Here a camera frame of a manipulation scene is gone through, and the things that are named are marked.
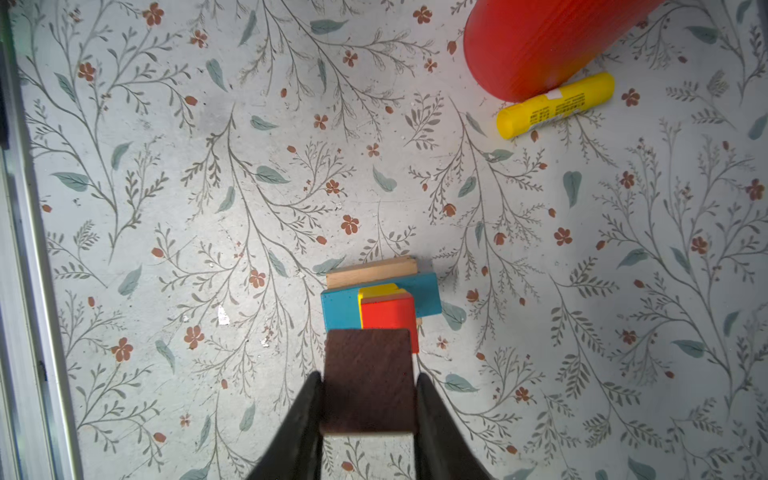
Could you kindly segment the dark brown cube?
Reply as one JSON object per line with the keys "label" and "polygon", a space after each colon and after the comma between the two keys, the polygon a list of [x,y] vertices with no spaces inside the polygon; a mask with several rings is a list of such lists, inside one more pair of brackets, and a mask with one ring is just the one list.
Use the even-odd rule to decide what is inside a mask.
{"label": "dark brown cube", "polygon": [[320,430],[325,435],[413,434],[415,376],[406,329],[328,333]]}

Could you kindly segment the wood block plank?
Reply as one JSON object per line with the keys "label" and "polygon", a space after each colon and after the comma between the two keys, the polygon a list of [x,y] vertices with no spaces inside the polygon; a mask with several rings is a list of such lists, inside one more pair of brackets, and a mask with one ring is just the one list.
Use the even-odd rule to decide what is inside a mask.
{"label": "wood block plank", "polygon": [[417,273],[417,260],[402,256],[332,270],[326,274],[326,284],[329,290],[334,290]]}

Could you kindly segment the red cube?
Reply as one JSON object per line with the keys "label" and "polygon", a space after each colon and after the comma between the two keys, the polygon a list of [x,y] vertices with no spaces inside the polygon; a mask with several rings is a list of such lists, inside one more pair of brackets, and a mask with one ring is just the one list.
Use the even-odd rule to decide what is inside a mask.
{"label": "red cube", "polygon": [[420,351],[414,298],[407,292],[365,298],[360,303],[363,329],[405,329],[411,351]]}

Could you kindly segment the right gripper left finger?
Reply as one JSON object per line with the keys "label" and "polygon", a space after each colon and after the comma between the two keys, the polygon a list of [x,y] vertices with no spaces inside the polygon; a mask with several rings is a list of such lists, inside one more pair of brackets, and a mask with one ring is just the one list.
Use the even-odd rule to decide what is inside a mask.
{"label": "right gripper left finger", "polygon": [[323,382],[312,372],[279,427],[269,447],[247,476],[248,480],[322,477]]}

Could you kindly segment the teal block plank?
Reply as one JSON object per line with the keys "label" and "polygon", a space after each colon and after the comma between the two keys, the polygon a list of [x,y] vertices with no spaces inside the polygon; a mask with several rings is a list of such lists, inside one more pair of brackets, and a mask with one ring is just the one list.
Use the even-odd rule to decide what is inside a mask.
{"label": "teal block plank", "polygon": [[353,329],[361,326],[358,293],[361,288],[394,283],[414,297],[417,318],[442,313],[438,279],[434,272],[368,282],[351,287],[326,290],[321,294],[325,328]]}

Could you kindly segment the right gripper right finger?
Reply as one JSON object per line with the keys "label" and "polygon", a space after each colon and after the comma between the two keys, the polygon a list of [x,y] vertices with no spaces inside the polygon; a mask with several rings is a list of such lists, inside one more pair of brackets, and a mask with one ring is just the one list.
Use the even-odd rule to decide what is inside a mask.
{"label": "right gripper right finger", "polygon": [[414,435],[416,479],[491,479],[425,373],[416,381]]}

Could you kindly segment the yellow letter cube small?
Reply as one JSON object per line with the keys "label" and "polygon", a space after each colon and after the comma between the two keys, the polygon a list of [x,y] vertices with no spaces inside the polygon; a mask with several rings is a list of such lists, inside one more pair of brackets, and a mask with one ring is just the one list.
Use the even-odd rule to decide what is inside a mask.
{"label": "yellow letter cube small", "polygon": [[412,296],[394,283],[363,287],[358,292],[358,310],[363,329],[395,328]]}

